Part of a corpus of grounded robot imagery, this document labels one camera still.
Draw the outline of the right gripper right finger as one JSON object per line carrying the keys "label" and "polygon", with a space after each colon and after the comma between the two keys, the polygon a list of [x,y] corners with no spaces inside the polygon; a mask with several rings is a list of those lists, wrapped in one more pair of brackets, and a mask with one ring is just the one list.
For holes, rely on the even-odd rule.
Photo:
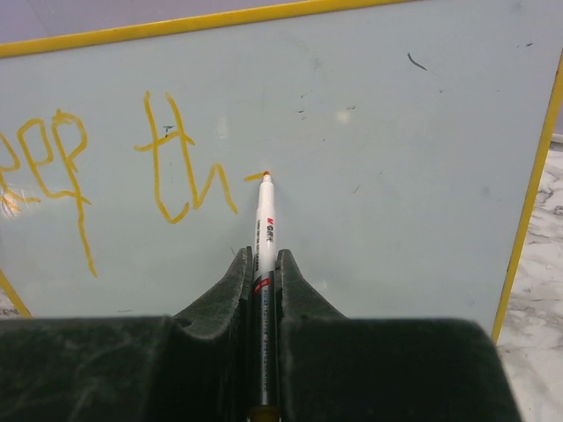
{"label": "right gripper right finger", "polygon": [[494,343],[451,318],[353,319],[276,262],[281,414],[286,421],[517,421]]}

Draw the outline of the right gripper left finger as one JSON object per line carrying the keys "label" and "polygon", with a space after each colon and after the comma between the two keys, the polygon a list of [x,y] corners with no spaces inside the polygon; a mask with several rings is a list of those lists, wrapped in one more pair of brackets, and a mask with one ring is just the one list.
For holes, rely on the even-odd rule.
{"label": "right gripper left finger", "polygon": [[243,421],[252,252],[174,316],[5,319],[4,421]]}

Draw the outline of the yellow framed whiteboard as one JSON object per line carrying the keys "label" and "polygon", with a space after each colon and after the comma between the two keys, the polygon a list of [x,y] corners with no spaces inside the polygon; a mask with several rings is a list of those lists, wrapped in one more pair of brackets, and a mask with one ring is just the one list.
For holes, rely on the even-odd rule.
{"label": "yellow framed whiteboard", "polygon": [[1,283],[173,314],[275,240],[350,317],[497,331],[562,93],[559,1],[306,1],[1,47]]}

